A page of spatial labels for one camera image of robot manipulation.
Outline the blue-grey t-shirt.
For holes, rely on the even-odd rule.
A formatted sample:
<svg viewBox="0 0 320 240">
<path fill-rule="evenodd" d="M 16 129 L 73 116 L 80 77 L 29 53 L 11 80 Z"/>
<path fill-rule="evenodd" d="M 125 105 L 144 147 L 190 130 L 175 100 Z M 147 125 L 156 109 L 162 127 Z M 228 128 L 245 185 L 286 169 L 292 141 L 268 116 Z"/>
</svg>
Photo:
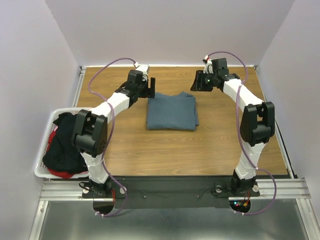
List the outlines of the blue-grey t-shirt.
<svg viewBox="0 0 320 240">
<path fill-rule="evenodd" d="M 184 91 L 177 95 L 157 92 L 148 99 L 146 126 L 148 130 L 195 131 L 199 126 L 196 98 Z"/>
</svg>

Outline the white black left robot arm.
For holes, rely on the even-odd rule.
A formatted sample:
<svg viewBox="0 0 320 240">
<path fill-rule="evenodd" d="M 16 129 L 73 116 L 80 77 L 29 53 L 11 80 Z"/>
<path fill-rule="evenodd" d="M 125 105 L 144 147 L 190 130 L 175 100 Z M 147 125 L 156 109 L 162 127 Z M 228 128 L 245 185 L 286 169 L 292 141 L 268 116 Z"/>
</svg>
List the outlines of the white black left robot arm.
<svg viewBox="0 0 320 240">
<path fill-rule="evenodd" d="M 104 154 L 111 141 L 115 127 L 115 117 L 120 112 L 130 108 L 139 98 L 154 98 L 156 79 L 143 80 L 139 77 L 129 77 L 103 103 L 90 110 L 81 109 L 75 120 L 71 143 L 84 159 L 88 170 L 88 183 L 81 188 L 100 198 L 111 193 L 112 184 L 104 165 Z M 108 131 L 108 124 L 113 122 Z"/>
</svg>

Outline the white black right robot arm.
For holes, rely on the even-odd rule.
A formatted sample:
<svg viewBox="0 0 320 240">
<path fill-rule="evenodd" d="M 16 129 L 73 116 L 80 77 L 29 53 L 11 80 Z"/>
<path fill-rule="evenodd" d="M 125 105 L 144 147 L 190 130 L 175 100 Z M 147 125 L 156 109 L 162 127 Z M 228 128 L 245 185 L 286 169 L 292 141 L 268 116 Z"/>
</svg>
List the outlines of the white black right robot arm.
<svg viewBox="0 0 320 240">
<path fill-rule="evenodd" d="M 275 106 L 265 102 L 246 88 L 235 74 L 205 73 L 197 70 L 190 88 L 193 92 L 220 89 L 236 103 L 236 127 L 241 155 L 235 168 L 230 189 L 235 195 L 252 190 L 262 150 L 275 134 Z"/>
</svg>

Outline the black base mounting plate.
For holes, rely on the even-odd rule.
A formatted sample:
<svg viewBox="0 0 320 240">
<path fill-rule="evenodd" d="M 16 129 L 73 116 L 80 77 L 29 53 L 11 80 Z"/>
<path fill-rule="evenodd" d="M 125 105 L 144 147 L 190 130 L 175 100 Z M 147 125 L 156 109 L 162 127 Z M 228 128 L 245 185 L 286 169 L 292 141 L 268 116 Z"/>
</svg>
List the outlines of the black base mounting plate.
<svg viewBox="0 0 320 240">
<path fill-rule="evenodd" d="M 93 200 L 102 215 L 118 210 L 233 208 L 247 212 L 250 198 L 260 195 L 255 179 L 233 176 L 128 176 L 79 183 L 82 198 Z"/>
</svg>

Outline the black t-shirt in basket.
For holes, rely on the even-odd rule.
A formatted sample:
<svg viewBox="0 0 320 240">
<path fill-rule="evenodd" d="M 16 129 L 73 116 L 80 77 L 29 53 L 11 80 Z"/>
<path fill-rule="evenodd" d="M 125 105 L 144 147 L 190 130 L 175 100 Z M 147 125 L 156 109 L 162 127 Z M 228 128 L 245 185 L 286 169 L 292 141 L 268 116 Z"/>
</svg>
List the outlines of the black t-shirt in basket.
<svg viewBox="0 0 320 240">
<path fill-rule="evenodd" d="M 48 170 L 68 174 L 81 174 L 88 170 L 84 158 L 72 144 L 76 118 L 76 114 L 63 112 L 53 121 L 57 129 L 42 158 Z"/>
</svg>

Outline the red t-shirt in basket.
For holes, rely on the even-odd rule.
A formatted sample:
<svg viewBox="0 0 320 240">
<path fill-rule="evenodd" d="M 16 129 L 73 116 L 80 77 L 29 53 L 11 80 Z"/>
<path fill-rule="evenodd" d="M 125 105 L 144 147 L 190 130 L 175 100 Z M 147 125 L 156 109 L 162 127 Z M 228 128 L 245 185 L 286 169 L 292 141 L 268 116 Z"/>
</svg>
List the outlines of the red t-shirt in basket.
<svg viewBox="0 0 320 240">
<path fill-rule="evenodd" d="M 52 132 L 49 136 L 48 147 L 42 161 L 52 175 L 63 179 L 88 172 L 81 154 L 64 138 L 59 140 L 56 132 Z"/>
</svg>

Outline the white plastic laundry basket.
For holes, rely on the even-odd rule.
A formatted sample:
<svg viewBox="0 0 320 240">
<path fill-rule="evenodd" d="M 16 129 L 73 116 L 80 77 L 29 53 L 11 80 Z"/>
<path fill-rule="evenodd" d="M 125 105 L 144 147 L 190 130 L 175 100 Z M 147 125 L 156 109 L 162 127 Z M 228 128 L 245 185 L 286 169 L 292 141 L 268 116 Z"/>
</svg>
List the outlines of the white plastic laundry basket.
<svg viewBox="0 0 320 240">
<path fill-rule="evenodd" d="M 58 176 L 55 176 L 53 174 L 51 174 L 47 167 L 44 165 L 43 163 L 43 157 L 45 156 L 47 147 L 48 147 L 48 140 L 50 137 L 50 134 L 53 132 L 53 129 L 56 127 L 56 125 L 53 123 L 53 121 L 55 121 L 60 114 L 62 113 L 72 113 L 73 115 L 78 115 L 78 112 L 81 109 L 78 107 L 72 107 L 72 108 L 60 108 L 60 109 L 56 109 L 54 110 L 49 118 L 49 123 L 46 126 L 46 130 L 44 133 L 44 137 L 42 139 L 42 143 L 41 143 L 41 147 L 37 156 L 37 163 L 36 166 L 34 168 L 34 174 L 39 177 L 39 178 L 45 178 L 45 179 L 65 179 L 65 178 L 61 178 Z M 85 174 L 76 174 L 74 176 L 72 176 L 71 178 L 68 179 L 79 179 L 79 178 L 86 178 L 88 176 L 88 171 Z"/>
</svg>

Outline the aluminium left side rail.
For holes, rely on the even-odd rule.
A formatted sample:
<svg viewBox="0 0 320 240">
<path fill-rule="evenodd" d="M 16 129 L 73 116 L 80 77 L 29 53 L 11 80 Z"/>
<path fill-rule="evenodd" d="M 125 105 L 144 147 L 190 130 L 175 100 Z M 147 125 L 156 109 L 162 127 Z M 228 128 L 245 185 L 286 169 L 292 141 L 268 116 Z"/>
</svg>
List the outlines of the aluminium left side rail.
<svg viewBox="0 0 320 240">
<path fill-rule="evenodd" d="M 76 85 L 76 89 L 75 89 L 75 93 L 73 96 L 73 101 L 72 101 L 72 107 L 76 107 L 79 101 L 79 97 L 80 97 L 80 93 L 81 93 L 81 89 L 82 89 L 82 85 L 84 82 L 84 78 L 85 78 L 85 74 L 86 74 L 86 70 L 87 67 L 86 66 L 80 66 L 79 67 L 80 72 L 79 72 L 79 77 L 77 80 L 77 85 Z"/>
</svg>

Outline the aluminium front frame rail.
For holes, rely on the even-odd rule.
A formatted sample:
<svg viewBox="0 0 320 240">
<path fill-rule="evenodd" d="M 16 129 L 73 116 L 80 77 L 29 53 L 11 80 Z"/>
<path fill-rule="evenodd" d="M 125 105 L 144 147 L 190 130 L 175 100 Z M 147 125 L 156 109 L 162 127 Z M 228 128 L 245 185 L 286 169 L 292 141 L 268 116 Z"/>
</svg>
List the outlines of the aluminium front frame rail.
<svg viewBox="0 0 320 240">
<path fill-rule="evenodd" d="M 272 199 L 274 184 L 270 179 L 257 179 L 260 198 Z M 276 179 L 277 199 L 310 199 L 311 194 L 305 179 Z M 79 181 L 44 181 L 40 191 L 40 201 L 81 201 L 83 190 Z"/>
</svg>

